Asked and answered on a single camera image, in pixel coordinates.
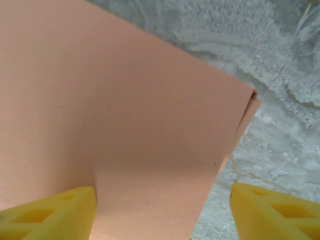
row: marble table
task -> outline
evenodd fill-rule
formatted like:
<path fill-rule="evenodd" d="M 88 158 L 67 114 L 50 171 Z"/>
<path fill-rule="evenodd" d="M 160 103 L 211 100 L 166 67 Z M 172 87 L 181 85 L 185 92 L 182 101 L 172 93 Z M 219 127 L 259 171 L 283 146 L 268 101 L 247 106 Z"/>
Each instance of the marble table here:
<path fill-rule="evenodd" d="M 248 83 L 263 100 L 193 240 L 238 239 L 229 207 L 234 182 L 320 202 L 318 0 L 91 2 Z"/>

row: gray stone surface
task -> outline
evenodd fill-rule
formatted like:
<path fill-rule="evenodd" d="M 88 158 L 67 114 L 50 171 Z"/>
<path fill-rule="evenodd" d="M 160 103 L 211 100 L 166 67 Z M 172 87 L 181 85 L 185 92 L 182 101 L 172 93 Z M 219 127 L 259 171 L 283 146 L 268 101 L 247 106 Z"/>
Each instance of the gray stone surface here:
<path fill-rule="evenodd" d="M 238 239 L 229 208 L 234 182 L 320 202 L 317 0 L 91 2 L 254 86 L 263 100 L 192 239 Z"/>

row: white marble surface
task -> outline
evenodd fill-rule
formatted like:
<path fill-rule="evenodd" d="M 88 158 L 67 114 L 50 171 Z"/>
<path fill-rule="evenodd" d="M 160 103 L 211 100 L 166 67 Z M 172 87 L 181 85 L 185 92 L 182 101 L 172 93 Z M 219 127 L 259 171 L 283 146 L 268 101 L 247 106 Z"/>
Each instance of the white marble surface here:
<path fill-rule="evenodd" d="M 263 100 L 192 239 L 238 239 L 234 182 L 320 203 L 320 4 L 304 15 L 305 0 L 91 2 L 254 86 Z"/>

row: white crumpled background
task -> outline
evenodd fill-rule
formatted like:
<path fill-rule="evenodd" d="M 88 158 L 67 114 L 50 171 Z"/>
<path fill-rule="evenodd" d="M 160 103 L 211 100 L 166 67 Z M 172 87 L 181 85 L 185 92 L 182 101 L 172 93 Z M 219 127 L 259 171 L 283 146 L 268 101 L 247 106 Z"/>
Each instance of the white crumpled background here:
<path fill-rule="evenodd" d="M 320 202 L 320 4 L 90 0 L 255 87 L 263 105 L 213 186 L 192 239 L 236 240 L 234 182 Z"/>

